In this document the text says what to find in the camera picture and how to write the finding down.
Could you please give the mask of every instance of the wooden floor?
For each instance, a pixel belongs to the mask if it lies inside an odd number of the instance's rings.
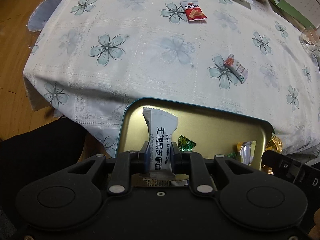
[[[0,139],[25,133],[54,120],[50,107],[31,110],[22,71],[29,57],[26,29],[42,0],[0,0]]]

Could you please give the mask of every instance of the black device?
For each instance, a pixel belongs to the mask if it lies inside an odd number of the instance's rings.
[[[296,185],[173,142],[172,172],[189,175],[189,187],[132,187],[147,149],[95,155],[25,186],[16,207],[28,225],[12,239],[309,239],[298,228],[307,198]]]

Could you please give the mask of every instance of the tablecloth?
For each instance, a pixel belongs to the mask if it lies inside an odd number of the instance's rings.
[[[63,0],[33,46],[23,75],[34,110],[51,104],[115,156],[124,111],[155,97],[269,121],[285,153],[319,154],[319,68],[300,32],[268,2]],[[228,55],[249,71],[241,84]]]

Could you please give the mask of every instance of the white floral tablecloth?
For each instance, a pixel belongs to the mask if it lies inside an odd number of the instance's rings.
[[[198,0],[188,22],[180,0],[63,0],[23,75],[34,110],[48,102],[115,156],[126,107],[156,97],[269,121],[286,153],[318,154],[319,68],[300,32],[268,3]],[[248,69],[244,84],[223,60]]]

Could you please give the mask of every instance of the white snack wrapper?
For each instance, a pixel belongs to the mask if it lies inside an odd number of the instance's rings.
[[[178,126],[178,117],[166,111],[143,108],[148,125],[150,143],[150,171],[170,171],[170,148],[172,133]]]
[[[239,63],[238,60],[233,58],[233,54],[229,55],[229,57],[224,61],[224,64],[236,75],[241,84],[246,81],[248,71]]]

